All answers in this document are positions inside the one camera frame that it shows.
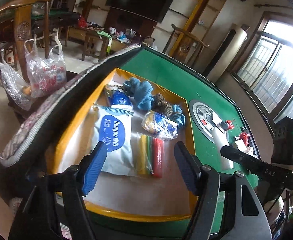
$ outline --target green table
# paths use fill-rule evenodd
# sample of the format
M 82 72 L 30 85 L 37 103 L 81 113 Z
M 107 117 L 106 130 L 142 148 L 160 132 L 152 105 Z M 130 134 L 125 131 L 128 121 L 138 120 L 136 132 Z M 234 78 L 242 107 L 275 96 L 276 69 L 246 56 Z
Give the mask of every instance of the green table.
M 149 48 L 141 49 L 134 57 L 120 67 L 165 87 L 185 98 L 188 103 L 192 99 L 202 101 L 210 106 L 223 120 L 234 120 L 235 128 L 229 131 L 230 142 L 232 142 L 233 136 L 240 134 L 241 127 L 247 127 L 241 112 L 234 102 L 227 98 L 213 84 L 203 77 L 202 80 L 199 79 L 196 77 L 197 73 L 193 73 L 191 69 L 159 52 Z M 203 135 L 193 121 L 192 129 L 196 155 L 200 161 L 221 172 L 220 157 L 215 145 Z M 242 170 L 246 173 L 237 163 L 234 164 L 234 169 L 224 171 L 224 173 L 233 174 L 236 170 Z M 247 178 L 253 187 L 257 185 L 257 176 L 248 175 Z M 220 192 L 212 233 L 219 231 L 223 205 L 224 192 Z M 160 223 L 131 222 L 93 213 L 91 213 L 91 217 L 96 223 L 117 231 L 152 237 L 182 237 L 189 222 L 189 220 Z

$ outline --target blue logo on bag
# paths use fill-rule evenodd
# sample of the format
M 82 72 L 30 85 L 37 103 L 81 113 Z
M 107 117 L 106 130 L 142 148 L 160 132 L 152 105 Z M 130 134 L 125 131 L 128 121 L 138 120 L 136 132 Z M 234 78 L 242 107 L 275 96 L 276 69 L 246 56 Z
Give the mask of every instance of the blue logo on bag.
M 101 120 L 99 141 L 106 144 L 108 152 L 120 149 L 125 141 L 123 123 L 112 115 L 105 115 Z

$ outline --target white cylinder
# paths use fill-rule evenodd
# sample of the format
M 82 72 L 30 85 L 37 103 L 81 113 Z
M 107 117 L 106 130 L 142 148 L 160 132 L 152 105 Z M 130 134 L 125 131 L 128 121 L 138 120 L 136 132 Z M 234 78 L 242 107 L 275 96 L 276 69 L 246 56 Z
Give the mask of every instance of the white cylinder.
M 219 155 L 221 157 L 221 159 L 220 159 L 221 170 L 225 171 L 225 170 L 228 170 L 228 169 L 233 169 L 233 161 L 222 157 L 221 152 L 220 152 L 221 148 L 223 146 L 225 146 L 225 145 L 230 146 L 229 142 L 226 139 L 225 134 L 222 133 L 222 131 L 217 127 L 214 127 L 214 129 L 211 130 L 211 134 L 212 134 L 212 137 L 213 137 L 217 152 L 219 153 Z

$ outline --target blue cloth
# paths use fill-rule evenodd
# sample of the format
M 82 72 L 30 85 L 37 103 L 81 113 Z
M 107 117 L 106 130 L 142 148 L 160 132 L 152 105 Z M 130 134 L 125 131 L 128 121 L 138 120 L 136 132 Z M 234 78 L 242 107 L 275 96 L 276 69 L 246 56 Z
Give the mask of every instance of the blue cloth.
M 177 128 L 181 129 L 185 125 L 185 115 L 182 114 L 182 109 L 178 105 L 172 106 L 173 114 L 170 116 L 170 120 L 177 123 Z
M 137 78 L 130 78 L 123 83 L 124 90 L 129 97 L 133 97 L 138 109 L 150 111 L 153 97 L 153 87 L 148 81 L 139 81 Z

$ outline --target white plastic bag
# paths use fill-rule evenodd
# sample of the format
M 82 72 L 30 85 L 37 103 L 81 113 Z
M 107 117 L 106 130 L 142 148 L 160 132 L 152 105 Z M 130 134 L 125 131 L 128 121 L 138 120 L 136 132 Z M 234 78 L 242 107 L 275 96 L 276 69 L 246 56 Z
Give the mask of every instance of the white plastic bag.
M 0 62 L 3 87 L 19 107 L 28 111 L 33 102 L 27 92 L 30 85 L 5 60 L 3 62 Z
M 33 41 L 31 52 L 26 48 L 26 43 Z M 27 40 L 24 43 L 25 58 L 27 63 L 27 74 L 31 82 L 32 93 L 34 98 L 49 95 L 60 89 L 66 83 L 66 69 L 62 45 L 57 36 L 55 36 L 56 46 L 59 47 L 59 54 L 53 55 L 53 48 L 47 59 L 39 57 L 38 48 L 36 47 L 36 35 L 34 40 Z

